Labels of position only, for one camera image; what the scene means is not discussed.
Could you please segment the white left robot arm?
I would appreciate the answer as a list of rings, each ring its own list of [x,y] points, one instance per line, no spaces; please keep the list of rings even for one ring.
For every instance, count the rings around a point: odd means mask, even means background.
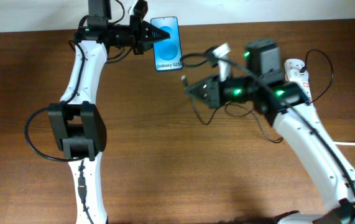
[[[72,40],[75,63],[68,87],[59,103],[48,107],[50,125],[61,159],[67,162],[75,187],[77,223],[107,223],[101,190],[101,158],[107,142],[105,123],[96,107],[100,76],[110,57],[110,47],[127,47],[135,55],[170,36],[146,22],[147,1],[136,1],[129,13],[129,25],[110,22],[109,1],[90,1],[89,13],[78,25]]]

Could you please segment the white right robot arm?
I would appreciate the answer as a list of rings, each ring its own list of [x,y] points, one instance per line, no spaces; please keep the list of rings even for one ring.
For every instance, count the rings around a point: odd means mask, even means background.
[[[245,65],[228,58],[227,44],[201,53],[219,73],[185,85],[191,100],[215,110],[228,103],[252,102],[254,109],[294,150],[316,185],[326,208],[324,215],[298,210],[256,223],[355,223],[355,168],[323,127],[314,104],[298,81],[287,79],[279,46],[272,39],[254,40],[245,47]]]

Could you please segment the blue Galaxy smartphone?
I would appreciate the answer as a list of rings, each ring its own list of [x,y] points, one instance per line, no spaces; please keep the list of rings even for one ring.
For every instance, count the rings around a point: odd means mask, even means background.
[[[151,19],[150,23],[170,34],[169,39],[154,44],[153,49],[156,71],[166,72],[171,70],[181,70],[183,68],[180,61],[182,57],[182,48],[177,17],[156,17]]]

